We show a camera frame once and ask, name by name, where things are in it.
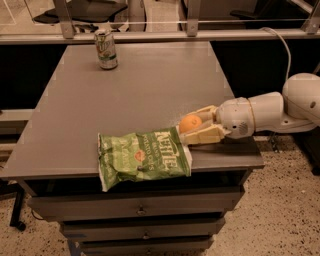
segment orange ball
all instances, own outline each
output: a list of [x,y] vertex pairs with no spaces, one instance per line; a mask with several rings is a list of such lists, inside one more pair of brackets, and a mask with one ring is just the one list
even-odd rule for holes
[[202,120],[197,115],[186,115],[179,123],[179,132],[185,133],[191,131],[202,124]]

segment table top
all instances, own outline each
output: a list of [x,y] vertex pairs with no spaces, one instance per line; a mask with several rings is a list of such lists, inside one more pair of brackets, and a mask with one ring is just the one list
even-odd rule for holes
[[[103,70],[94,45],[68,46],[0,177],[98,176],[98,133],[123,136],[178,124],[233,98],[208,42],[116,45]],[[252,138],[193,147],[192,172],[262,168]]]

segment chair wheel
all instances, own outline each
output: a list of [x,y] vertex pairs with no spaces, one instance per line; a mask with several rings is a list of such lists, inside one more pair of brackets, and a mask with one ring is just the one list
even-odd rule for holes
[[16,228],[20,231],[24,231],[26,229],[26,224],[24,224],[22,221],[19,221],[16,225]]

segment chair leg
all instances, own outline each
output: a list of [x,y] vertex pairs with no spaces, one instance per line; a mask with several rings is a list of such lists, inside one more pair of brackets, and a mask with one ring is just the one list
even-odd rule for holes
[[10,227],[15,227],[20,231],[24,231],[26,229],[26,225],[20,221],[20,212],[24,198],[23,188],[18,183],[0,187],[0,195],[8,195],[13,193],[16,193],[16,199],[12,210]]
[[20,231],[24,231],[26,229],[26,225],[20,221],[20,213],[21,207],[24,198],[24,190],[19,184],[12,184],[16,186],[16,200],[14,202],[10,227],[15,227]]

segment black cable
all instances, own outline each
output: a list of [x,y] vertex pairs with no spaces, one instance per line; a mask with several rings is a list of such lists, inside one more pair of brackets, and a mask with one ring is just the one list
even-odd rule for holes
[[36,216],[34,215],[34,211],[33,211],[32,209],[31,209],[31,214],[32,214],[33,218],[35,218],[36,220],[44,220],[44,219],[40,219],[40,218],[36,217]]

